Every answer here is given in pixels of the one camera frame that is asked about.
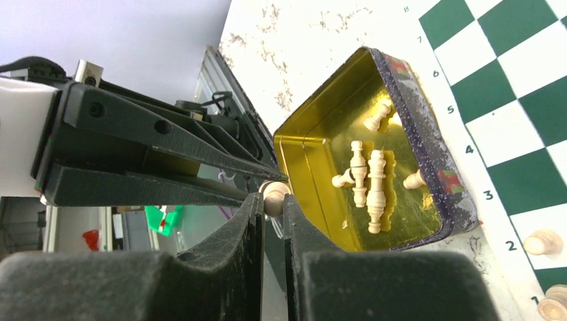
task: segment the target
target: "chessboard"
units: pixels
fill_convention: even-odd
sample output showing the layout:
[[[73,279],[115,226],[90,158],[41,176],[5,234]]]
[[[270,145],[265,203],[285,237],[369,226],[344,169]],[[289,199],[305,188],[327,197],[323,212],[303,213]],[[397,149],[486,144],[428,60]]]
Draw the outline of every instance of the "chessboard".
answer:
[[[567,284],[567,1],[406,0],[399,10],[411,42],[401,58],[518,308],[537,320],[545,292]],[[542,230],[551,242],[534,249]]]

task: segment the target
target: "black plastic bracket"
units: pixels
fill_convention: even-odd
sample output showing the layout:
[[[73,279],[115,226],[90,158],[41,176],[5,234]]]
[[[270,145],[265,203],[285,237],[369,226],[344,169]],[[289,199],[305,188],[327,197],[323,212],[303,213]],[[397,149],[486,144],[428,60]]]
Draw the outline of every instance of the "black plastic bracket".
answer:
[[[219,126],[93,86],[67,83],[52,109],[32,176],[56,206],[240,206],[247,193],[197,177],[200,164],[287,180]]]
[[[286,196],[283,215],[290,320],[499,320],[463,255],[347,253],[305,218],[294,196]]]
[[[179,254],[17,253],[0,264],[2,320],[261,318],[263,201]]]

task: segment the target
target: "screw hole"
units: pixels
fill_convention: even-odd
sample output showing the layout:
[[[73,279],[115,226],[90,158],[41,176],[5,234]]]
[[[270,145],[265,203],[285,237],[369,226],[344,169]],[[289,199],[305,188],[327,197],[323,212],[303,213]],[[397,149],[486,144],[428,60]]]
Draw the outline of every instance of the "screw hole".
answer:
[[[94,79],[94,77],[87,77],[85,79],[85,85],[96,86],[96,79]]]
[[[99,102],[93,102],[89,106],[89,115],[93,118],[101,118],[105,112],[104,106]]]
[[[171,127],[171,125],[166,122],[165,120],[158,120],[156,122],[156,124],[154,125],[154,129],[162,135],[167,135],[171,132],[171,130],[173,129]]]

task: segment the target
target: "chess pawn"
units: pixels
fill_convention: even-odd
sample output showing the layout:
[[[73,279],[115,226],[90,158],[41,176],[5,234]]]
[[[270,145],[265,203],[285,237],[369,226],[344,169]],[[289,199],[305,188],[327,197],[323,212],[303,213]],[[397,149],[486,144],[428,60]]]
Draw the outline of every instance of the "chess pawn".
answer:
[[[352,177],[350,169],[346,169],[343,175],[336,175],[332,179],[332,184],[336,188],[343,187],[346,183],[354,184],[354,177]]]
[[[391,108],[390,105],[383,102],[378,105],[378,110],[374,116],[368,117],[364,122],[363,125],[368,130],[375,132],[380,128],[380,121],[390,114]]]
[[[546,297],[538,303],[538,313],[547,321],[567,320],[567,286],[557,284],[546,291]]]
[[[524,240],[524,250],[532,255],[554,254],[562,249],[563,240],[549,229],[537,230]]]
[[[414,174],[410,174],[404,180],[404,187],[406,189],[417,189],[422,185],[425,185],[425,181],[423,180],[423,176],[421,175],[421,169],[418,169]]]
[[[265,181],[259,192],[264,198],[264,213],[269,217],[278,217],[284,213],[284,199],[292,190],[285,183]]]

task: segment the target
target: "white speckled table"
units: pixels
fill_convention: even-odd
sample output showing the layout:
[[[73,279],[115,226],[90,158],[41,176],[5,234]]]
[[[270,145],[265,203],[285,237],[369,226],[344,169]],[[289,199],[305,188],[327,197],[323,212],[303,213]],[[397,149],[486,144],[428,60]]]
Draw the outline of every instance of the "white speckled table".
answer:
[[[406,32],[396,28],[393,5],[377,0],[233,0],[220,50],[274,132],[358,47],[407,59],[397,45]],[[482,273],[500,318],[522,320],[480,228],[414,250],[466,255]]]

